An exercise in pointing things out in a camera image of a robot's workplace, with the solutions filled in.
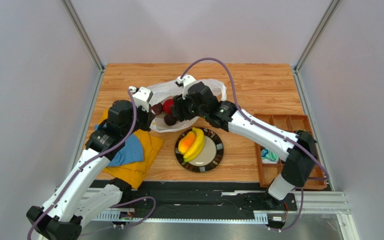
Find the yellow towel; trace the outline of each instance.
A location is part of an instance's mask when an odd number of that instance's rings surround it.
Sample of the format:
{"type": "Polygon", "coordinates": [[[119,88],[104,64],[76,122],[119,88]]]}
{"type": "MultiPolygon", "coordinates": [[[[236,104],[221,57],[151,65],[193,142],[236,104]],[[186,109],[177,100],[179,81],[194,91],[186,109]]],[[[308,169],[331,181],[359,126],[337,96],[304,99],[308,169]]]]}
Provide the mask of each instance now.
{"type": "MultiPolygon", "coordinates": [[[[99,124],[108,118],[108,110],[103,111],[99,124]]],[[[146,177],[152,163],[154,163],[158,152],[163,145],[164,139],[152,136],[147,131],[137,130],[134,135],[139,139],[143,146],[143,161],[132,162],[122,166],[108,166],[103,172],[122,179],[137,189],[146,177]]]]}

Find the wooden tabletop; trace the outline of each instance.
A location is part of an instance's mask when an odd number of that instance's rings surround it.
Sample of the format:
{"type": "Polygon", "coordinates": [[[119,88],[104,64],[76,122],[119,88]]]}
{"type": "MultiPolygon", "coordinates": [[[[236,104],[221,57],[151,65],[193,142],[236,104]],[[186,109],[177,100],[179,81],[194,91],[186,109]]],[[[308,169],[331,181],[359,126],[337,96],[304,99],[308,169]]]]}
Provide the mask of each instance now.
{"type": "MultiPolygon", "coordinates": [[[[116,100],[127,99],[129,86],[147,87],[176,79],[188,67],[188,63],[108,64],[100,88],[87,138],[94,131],[104,109],[116,100]]],[[[227,64],[232,73],[239,105],[250,114],[303,114],[299,94],[288,64],[227,64]]],[[[195,65],[188,74],[201,79],[217,79],[227,87],[227,100],[233,102],[231,84],[225,70],[218,63],[195,65]]],[[[176,160],[174,145],[183,131],[150,134],[163,138],[147,181],[225,181],[258,182],[256,151],[254,143],[245,137],[211,127],[199,119],[196,127],[215,131],[224,144],[224,157],[218,167],[196,173],[184,169],[176,160]]],[[[98,179],[113,177],[101,172],[98,179]]]]}

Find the black patterned plate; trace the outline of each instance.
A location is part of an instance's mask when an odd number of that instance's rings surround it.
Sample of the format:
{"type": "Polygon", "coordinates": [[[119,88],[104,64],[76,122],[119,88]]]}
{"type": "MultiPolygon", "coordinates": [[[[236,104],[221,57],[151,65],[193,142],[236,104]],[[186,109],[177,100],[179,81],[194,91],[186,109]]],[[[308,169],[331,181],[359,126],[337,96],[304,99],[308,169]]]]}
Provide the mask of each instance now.
{"type": "Polygon", "coordinates": [[[183,155],[179,152],[179,142],[182,138],[184,138],[191,129],[184,131],[175,142],[174,153],[177,161],[182,165],[185,169],[195,172],[195,173],[205,173],[208,172],[215,167],[217,167],[223,158],[224,146],[222,140],[219,135],[217,135],[214,131],[198,127],[204,132],[205,136],[205,145],[202,149],[201,153],[192,161],[185,162],[183,159],[183,155]]]}

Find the white plastic bag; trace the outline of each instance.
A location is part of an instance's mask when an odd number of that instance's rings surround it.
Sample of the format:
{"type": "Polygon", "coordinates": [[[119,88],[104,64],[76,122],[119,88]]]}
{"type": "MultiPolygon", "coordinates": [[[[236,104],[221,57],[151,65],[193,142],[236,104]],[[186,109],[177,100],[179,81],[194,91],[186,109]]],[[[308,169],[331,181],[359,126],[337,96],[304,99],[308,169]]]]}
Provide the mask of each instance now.
{"type": "MultiPolygon", "coordinates": [[[[226,86],[223,82],[215,79],[204,79],[198,80],[198,82],[203,82],[207,87],[210,88],[212,94],[219,96],[221,94],[221,100],[226,100],[226,86]]],[[[153,96],[149,101],[151,106],[164,103],[168,99],[172,99],[175,96],[181,95],[183,93],[183,88],[176,85],[176,80],[157,83],[147,87],[152,90],[153,96]]],[[[177,132],[183,129],[187,129],[192,126],[198,117],[194,117],[191,120],[184,120],[182,122],[177,122],[173,126],[167,126],[164,122],[164,118],[156,116],[150,125],[150,129],[158,133],[168,133],[168,132],[177,132]]]]}

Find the wooden tray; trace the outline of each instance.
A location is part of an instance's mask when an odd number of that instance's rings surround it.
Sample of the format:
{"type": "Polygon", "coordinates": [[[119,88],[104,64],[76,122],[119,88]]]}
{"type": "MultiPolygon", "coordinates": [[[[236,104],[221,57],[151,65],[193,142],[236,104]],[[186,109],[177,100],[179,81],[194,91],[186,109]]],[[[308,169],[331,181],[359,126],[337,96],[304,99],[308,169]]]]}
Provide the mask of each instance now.
{"type": "MultiPolygon", "coordinates": [[[[307,115],[269,115],[269,114],[254,114],[254,117],[275,126],[281,130],[294,133],[298,130],[306,130],[313,136],[309,118],[307,115]]],[[[272,180],[281,173],[284,164],[279,161],[277,164],[262,163],[261,151],[264,146],[255,144],[255,153],[257,159],[258,176],[260,180],[260,187],[266,188],[271,184],[272,180]]],[[[324,173],[322,170],[315,166],[310,173],[310,177],[323,178],[324,173]]],[[[307,180],[304,189],[307,190],[322,190],[327,187],[326,181],[307,180]]]]}

